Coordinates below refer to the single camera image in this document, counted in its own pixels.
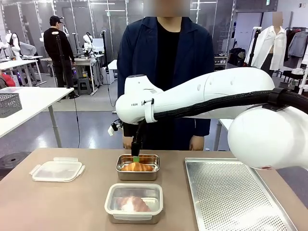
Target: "man in black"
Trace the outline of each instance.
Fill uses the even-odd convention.
[[[63,67],[60,60],[60,53],[58,49],[58,44],[56,41],[56,36],[59,35],[61,40],[62,51],[64,55],[64,64],[65,64],[65,71],[67,77],[67,85],[70,88],[74,87],[73,83],[73,76],[72,76],[72,66],[70,58],[72,59],[73,65],[75,65],[75,58],[73,56],[73,51],[67,37],[63,31],[60,30],[60,18],[58,16],[51,16],[50,20],[50,28],[44,32],[44,46],[48,53],[48,55],[52,59],[52,65],[55,71],[55,75],[58,80],[58,87],[64,87],[64,79],[63,79]],[[77,98],[78,95],[74,92],[69,94],[70,99]]]

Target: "plastic container lid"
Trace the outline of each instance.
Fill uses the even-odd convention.
[[[158,184],[114,184],[105,210],[120,220],[150,220],[163,210],[163,190]]]
[[[70,182],[78,177],[85,166],[77,158],[55,157],[30,172],[34,181]]]

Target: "navy blue jacket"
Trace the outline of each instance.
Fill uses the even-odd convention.
[[[125,79],[128,76],[144,74],[155,83],[156,59],[156,17],[146,17],[128,25],[117,58],[118,97],[124,94]],[[190,18],[183,17],[172,87],[213,71],[214,52],[211,35],[205,28],[193,23]],[[170,147],[166,149],[188,150],[191,137],[206,136],[209,134],[209,129],[208,119],[176,119],[172,141]],[[159,137],[162,132],[164,131],[149,130],[151,137]],[[144,149],[157,149],[155,144],[145,143]]]

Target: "wire basket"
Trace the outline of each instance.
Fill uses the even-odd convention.
[[[23,109],[18,93],[0,93],[0,118],[6,118]]]

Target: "person's hand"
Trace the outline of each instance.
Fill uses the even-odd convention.
[[[131,149],[131,143],[133,142],[132,137],[123,136],[123,148]]]
[[[190,141],[190,151],[203,151],[204,148],[204,136],[193,136]]]

